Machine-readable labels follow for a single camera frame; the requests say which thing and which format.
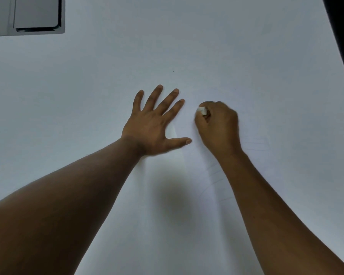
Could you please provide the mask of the white paper sheet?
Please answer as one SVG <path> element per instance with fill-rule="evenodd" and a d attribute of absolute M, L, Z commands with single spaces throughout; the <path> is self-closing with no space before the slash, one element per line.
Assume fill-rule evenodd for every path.
<path fill-rule="evenodd" d="M 243 150 L 263 176 L 276 179 L 270 145 L 255 116 L 252 83 L 177 87 L 185 104 L 166 134 L 192 143 L 147 157 L 136 169 L 143 190 L 143 275 L 264 275 L 228 179 L 194 123 L 200 103 L 227 104 L 238 113 Z"/>

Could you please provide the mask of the person's right hand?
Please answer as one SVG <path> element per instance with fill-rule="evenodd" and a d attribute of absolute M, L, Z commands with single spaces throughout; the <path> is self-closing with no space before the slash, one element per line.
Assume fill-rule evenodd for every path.
<path fill-rule="evenodd" d="M 241 157 L 243 150 L 239 138 L 239 119 L 236 111 L 225 103 L 219 103 L 219 120 L 215 127 L 198 133 L 206 148 L 217 160 Z"/>

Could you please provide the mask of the person's right forearm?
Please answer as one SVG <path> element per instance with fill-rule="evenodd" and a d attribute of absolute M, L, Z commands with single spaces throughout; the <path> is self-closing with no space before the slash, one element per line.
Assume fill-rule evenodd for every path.
<path fill-rule="evenodd" d="M 214 156 L 265 275 L 344 275 L 344 262 L 296 216 L 244 152 Z"/>

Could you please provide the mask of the person's left hand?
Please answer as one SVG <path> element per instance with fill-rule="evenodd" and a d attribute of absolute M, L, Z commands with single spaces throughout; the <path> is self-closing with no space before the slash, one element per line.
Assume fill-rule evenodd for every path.
<path fill-rule="evenodd" d="M 152 91 L 139 112 L 132 112 L 122 131 L 122 138 L 128 138 L 141 149 L 142 156 L 155 156 L 175 149 L 166 149 L 165 136 L 168 125 L 182 109 L 185 100 L 180 99 L 170 105 L 163 114 L 156 113 L 155 105 L 163 91 L 162 85 Z"/>

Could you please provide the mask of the silver laptop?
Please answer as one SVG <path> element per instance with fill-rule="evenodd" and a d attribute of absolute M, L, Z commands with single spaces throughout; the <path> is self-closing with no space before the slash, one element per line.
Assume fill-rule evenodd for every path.
<path fill-rule="evenodd" d="M 0 0 L 0 36 L 65 33 L 65 0 Z"/>

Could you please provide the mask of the person's left forearm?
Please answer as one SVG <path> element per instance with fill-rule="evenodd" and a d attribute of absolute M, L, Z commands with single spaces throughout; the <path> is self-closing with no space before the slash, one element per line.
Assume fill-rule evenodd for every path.
<path fill-rule="evenodd" d="M 74 275 L 145 154 L 121 137 L 0 200 L 0 275 Z"/>

